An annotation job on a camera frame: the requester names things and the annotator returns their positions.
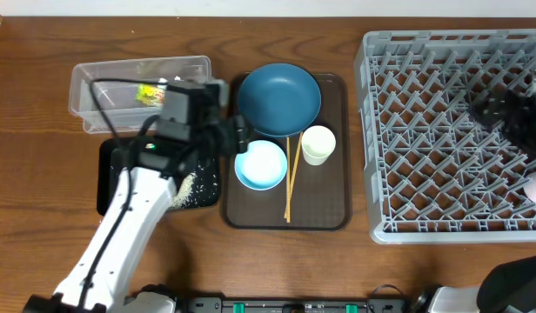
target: blue bowl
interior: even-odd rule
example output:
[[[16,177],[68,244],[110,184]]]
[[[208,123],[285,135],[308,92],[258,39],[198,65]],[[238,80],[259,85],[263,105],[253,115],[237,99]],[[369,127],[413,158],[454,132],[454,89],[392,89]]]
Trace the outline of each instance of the blue bowl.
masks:
[[[249,143],[245,153],[235,157],[234,168],[243,185],[252,190],[268,190],[284,179],[287,158],[275,143],[257,140]]]
[[[284,63],[254,70],[241,84],[239,111],[260,134],[290,137],[305,130],[320,111],[320,88],[307,71]]]

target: white wall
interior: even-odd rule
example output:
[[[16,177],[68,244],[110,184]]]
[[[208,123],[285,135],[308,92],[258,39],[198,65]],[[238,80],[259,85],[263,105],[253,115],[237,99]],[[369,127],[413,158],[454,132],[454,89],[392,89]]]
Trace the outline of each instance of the white wall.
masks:
[[[3,16],[536,17],[536,0],[0,0]]]

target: wooden tabletop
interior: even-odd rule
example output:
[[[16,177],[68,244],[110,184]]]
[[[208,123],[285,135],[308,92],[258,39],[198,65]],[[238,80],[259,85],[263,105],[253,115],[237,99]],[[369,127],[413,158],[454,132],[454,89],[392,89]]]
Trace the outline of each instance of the wooden tabletop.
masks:
[[[353,58],[369,30],[536,28],[536,19],[6,17],[0,28],[0,311],[51,296],[83,254],[96,213],[98,147],[68,111],[78,63],[206,55],[216,77],[274,62],[342,76],[349,92],[353,218],[339,232],[234,230],[218,205],[166,215],[131,290],[184,295],[366,297],[384,283],[476,285],[536,243],[383,246],[368,235]]]

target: transparent box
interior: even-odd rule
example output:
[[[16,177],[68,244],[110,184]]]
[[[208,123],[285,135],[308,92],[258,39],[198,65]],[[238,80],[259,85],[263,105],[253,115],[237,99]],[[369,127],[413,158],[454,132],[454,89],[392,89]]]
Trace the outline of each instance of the transparent box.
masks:
[[[105,121],[100,116],[90,96],[89,83],[96,78],[124,78],[168,82],[193,80],[199,83],[211,79],[210,59],[195,57],[157,57],[136,60],[82,63],[73,69],[70,80],[69,110],[83,118],[83,129],[89,134],[107,133]],[[161,107],[147,106],[136,99],[137,84],[96,83],[97,99],[116,131],[137,131],[144,120],[157,114]]]

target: white dish rack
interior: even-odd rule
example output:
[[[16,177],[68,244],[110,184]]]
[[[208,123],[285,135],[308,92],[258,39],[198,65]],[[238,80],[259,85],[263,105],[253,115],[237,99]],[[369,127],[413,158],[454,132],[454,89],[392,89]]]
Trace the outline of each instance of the white dish rack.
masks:
[[[494,91],[529,93],[536,30],[367,33],[355,59],[365,193],[377,243],[536,241],[536,170],[467,113]]]

